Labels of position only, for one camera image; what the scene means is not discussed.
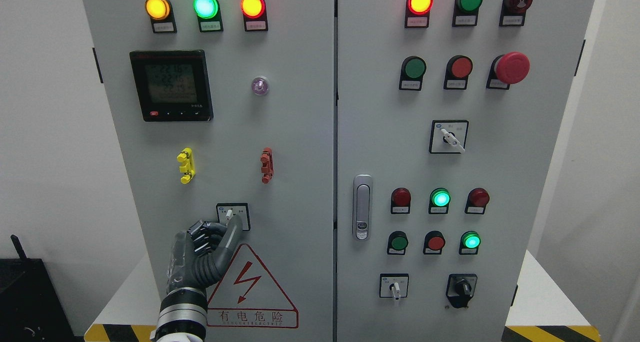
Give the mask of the grey black robotic hand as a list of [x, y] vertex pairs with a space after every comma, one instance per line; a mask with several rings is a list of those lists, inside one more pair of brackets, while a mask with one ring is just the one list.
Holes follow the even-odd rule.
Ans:
[[167, 270], [167, 294], [178, 288], [205, 290], [226, 273], [243, 231], [234, 214], [226, 223], [199, 220], [174, 236]]

